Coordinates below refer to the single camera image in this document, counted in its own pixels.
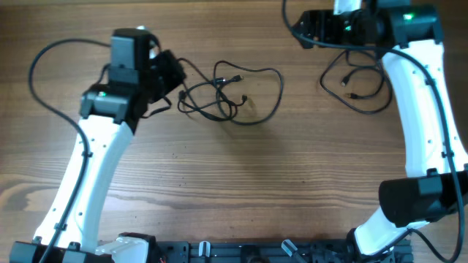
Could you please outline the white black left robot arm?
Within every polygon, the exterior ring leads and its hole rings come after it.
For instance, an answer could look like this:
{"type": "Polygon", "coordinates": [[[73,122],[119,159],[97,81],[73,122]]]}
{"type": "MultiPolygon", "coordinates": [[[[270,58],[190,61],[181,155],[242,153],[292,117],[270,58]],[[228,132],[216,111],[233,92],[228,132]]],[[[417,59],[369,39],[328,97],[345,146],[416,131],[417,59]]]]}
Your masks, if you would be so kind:
{"type": "Polygon", "coordinates": [[[99,220],[118,162],[148,106],[186,75],[176,57],[143,27],[119,28],[108,44],[110,63],[83,95],[77,139],[57,195],[28,243],[17,241],[11,262],[160,262],[151,235],[122,233],[98,243],[99,220]]]}

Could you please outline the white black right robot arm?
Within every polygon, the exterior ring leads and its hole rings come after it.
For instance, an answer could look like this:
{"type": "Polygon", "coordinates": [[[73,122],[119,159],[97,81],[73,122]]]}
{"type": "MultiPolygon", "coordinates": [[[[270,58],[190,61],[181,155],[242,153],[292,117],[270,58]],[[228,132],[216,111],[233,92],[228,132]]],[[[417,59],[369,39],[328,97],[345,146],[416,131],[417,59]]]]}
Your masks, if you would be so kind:
{"type": "Polygon", "coordinates": [[[435,6],[410,1],[337,1],[309,10],[290,33],[315,46],[372,54],[396,97],[406,147],[406,176],[379,187],[379,208],[350,231],[354,262],[397,254],[408,235],[457,215],[455,261],[467,228],[467,152],[458,137],[445,83],[444,34],[435,6]]]}

